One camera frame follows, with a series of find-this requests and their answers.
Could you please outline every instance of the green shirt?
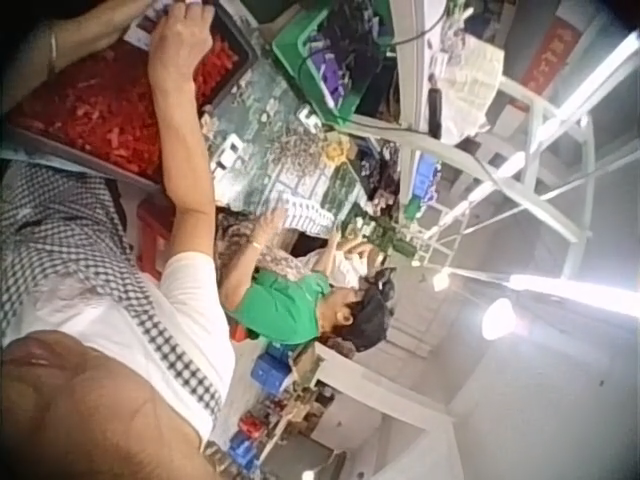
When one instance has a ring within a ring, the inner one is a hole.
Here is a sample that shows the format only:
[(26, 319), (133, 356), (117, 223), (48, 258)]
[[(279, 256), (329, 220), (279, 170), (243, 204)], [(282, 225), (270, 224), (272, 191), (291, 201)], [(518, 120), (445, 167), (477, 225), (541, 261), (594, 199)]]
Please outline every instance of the green shirt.
[(316, 305), (329, 293), (329, 280), (310, 273), (292, 282), (261, 270), (238, 308), (230, 314), (246, 328), (275, 343), (296, 345), (318, 337)]

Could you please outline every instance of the fluorescent light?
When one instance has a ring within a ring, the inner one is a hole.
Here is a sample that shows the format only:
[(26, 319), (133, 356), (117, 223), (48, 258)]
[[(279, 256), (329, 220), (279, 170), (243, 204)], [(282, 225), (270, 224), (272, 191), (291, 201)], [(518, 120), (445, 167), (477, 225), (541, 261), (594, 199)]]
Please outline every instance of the fluorescent light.
[[(638, 49), (640, 49), (640, 32), (634, 32), (629, 35), (611, 55), (609, 55), (604, 62), (602, 62), (598, 68), (596, 68), (589, 77), (578, 87), (578, 89), (564, 102), (564, 104), (558, 109), (558, 117), (550, 118), (536, 132), (531, 132), (533, 142), (531, 143), (531, 151), (534, 151), (542, 142), (547, 140), (553, 135), (560, 125), (562, 120), (569, 118), (576, 110), (578, 110), (587, 98), (589, 98), (602, 83), (613, 73), (622, 63), (633, 55)], [(525, 154), (524, 152), (514, 153), (509, 159), (498, 169), (498, 176), (502, 178), (513, 177), (516, 173), (524, 168)], [(484, 200), (491, 192), (495, 190), (493, 184), (485, 186), (487, 182), (481, 184), (475, 188), (467, 197), (466, 206), (462, 209), (455, 207), (449, 215), (443, 217), (443, 221), (439, 226), (443, 227), (451, 223), (458, 216), (465, 213), (472, 207), (472, 203), (478, 203)]]
[(433, 290), (436, 292), (441, 292), (449, 288), (449, 284), (451, 283), (451, 279), (449, 278), (449, 269), (443, 268), (441, 271), (436, 273), (432, 279), (433, 282)]
[(482, 317), (482, 336), (486, 340), (496, 340), (512, 333), (518, 324), (513, 305), (508, 298), (493, 302)]
[(512, 275), (507, 285), (514, 290), (545, 293), (640, 318), (640, 293), (630, 290), (534, 275)]

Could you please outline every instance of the red banner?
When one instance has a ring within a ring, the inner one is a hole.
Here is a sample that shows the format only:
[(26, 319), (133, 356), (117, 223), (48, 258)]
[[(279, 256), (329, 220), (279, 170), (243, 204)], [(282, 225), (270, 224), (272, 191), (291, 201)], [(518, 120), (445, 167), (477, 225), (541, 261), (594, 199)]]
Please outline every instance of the red banner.
[[(556, 17), (520, 83), (542, 95), (567, 64), (581, 36), (580, 30)], [(522, 102), (516, 101), (513, 106), (522, 111), (528, 110), (528, 106)]]

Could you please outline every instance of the bracelet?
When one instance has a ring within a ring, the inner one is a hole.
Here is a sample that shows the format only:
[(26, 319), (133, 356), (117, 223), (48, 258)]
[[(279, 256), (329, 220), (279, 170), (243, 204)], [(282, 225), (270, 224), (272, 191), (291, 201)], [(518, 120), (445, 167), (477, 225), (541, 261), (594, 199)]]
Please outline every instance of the bracelet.
[(53, 22), (47, 24), (49, 30), (49, 62), (47, 63), (47, 79), (50, 80), (56, 73), (56, 62), (58, 60), (58, 39), (53, 29)]

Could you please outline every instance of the checkered shirt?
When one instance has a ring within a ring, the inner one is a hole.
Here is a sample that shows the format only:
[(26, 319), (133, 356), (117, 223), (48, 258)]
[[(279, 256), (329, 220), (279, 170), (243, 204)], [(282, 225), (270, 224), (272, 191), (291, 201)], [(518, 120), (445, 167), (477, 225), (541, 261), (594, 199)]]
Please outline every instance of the checkered shirt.
[(3, 339), (28, 294), (47, 279), (73, 275), (127, 311), (162, 364), (215, 424), (220, 394), (157, 318), (104, 180), (14, 164), (2, 186), (0, 227)]

